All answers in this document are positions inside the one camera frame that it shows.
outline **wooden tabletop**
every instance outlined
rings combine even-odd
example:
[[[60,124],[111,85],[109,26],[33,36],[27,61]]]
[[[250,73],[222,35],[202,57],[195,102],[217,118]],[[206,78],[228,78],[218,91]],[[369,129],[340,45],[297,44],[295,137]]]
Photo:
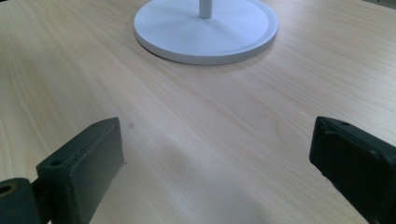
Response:
[[[396,145],[396,11],[265,0],[271,48],[197,66],[139,45],[147,2],[0,3],[0,180],[119,117],[128,163],[92,223],[366,223],[308,154],[317,116]]]

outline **stand base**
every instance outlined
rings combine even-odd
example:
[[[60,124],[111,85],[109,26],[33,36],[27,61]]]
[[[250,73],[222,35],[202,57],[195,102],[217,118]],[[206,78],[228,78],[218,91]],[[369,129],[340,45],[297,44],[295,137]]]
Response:
[[[152,0],[134,17],[140,44],[165,59],[190,64],[244,61],[275,39],[275,12],[259,0],[214,0],[210,19],[198,0]]]

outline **white disc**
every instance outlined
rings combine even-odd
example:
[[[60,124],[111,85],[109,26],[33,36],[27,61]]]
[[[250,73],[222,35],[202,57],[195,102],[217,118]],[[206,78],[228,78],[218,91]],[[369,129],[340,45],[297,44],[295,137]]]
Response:
[[[224,64],[254,57],[275,39],[275,12],[259,0],[213,0],[210,19],[199,0],[152,0],[134,17],[140,44],[179,63]]]

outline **white round base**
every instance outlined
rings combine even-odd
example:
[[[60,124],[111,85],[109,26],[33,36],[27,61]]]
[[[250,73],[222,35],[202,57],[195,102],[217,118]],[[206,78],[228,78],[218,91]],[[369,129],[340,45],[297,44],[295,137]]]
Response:
[[[236,63],[275,39],[275,12],[260,0],[213,0],[210,19],[199,0],[152,0],[134,17],[140,44],[165,59],[191,64]]]

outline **white cylindrical post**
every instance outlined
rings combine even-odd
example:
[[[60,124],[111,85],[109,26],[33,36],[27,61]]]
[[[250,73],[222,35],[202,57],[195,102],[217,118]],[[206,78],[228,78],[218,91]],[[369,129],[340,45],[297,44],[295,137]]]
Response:
[[[210,19],[212,17],[213,0],[199,0],[199,17]]]

